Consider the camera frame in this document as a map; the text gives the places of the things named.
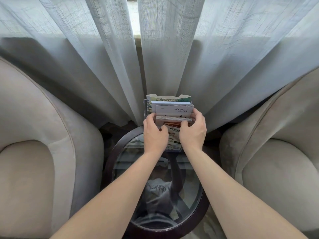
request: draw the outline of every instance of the glass tabletop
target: glass tabletop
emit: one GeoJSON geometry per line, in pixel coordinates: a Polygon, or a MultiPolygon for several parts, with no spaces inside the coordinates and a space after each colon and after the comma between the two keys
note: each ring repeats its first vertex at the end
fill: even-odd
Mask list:
{"type": "MultiPolygon", "coordinates": [[[[126,144],[117,158],[112,180],[144,153],[143,134],[126,144]]],[[[153,169],[131,222],[148,230],[166,230],[185,221],[197,208],[203,188],[187,156],[163,153],[153,169]]]]}

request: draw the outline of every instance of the person's left hand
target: person's left hand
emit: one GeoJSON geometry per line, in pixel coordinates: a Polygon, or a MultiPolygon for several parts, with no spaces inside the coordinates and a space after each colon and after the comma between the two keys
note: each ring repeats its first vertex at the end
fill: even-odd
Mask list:
{"type": "Polygon", "coordinates": [[[144,152],[154,153],[158,158],[168,143],[168,129],[165,125],[159,131],[154,123],[155,113],[149,114],[144,120],[144,152]]]}

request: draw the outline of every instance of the curtain fold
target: curtain fold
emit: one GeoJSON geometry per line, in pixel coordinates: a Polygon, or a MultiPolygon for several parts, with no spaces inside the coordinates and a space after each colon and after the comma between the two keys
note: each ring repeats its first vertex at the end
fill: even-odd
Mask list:
{"type": "Polygon", "coordinates": [[[141,125],[145,79],[211,131],[319,66],[318,2],[138,0],[139,60],[127,0],[0,0],[0,55],[97,127],[141,125]]]}

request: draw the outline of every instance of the beige armchair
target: beige armchair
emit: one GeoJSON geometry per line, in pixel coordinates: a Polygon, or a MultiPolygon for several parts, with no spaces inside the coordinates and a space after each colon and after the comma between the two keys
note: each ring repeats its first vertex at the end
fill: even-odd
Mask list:
{"type": "Polygon", "coordinates": [[[277,92],[220,142],[222,167],[309,238],[319,237],[319,69],[277,92]]]}
{"type": "Polygon", "coordinates": [[[0,59],[0,237],[49,238],[100,188],[103,140],[0,59]]]}

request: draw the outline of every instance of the round side table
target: round side table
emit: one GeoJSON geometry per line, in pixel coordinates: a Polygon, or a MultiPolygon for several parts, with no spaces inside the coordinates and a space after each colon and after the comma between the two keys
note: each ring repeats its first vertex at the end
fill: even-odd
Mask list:
{"type": "MultiPolygon", "coordinates": [[[[143,142],[143,126],[122,137],[106,162],[102,188],[144,153],[143,142]]],[[[208,198],[185,153],[164,152],[146,183],[124,238],[181,238],[197,226],[208,206],[208,198]]]]}

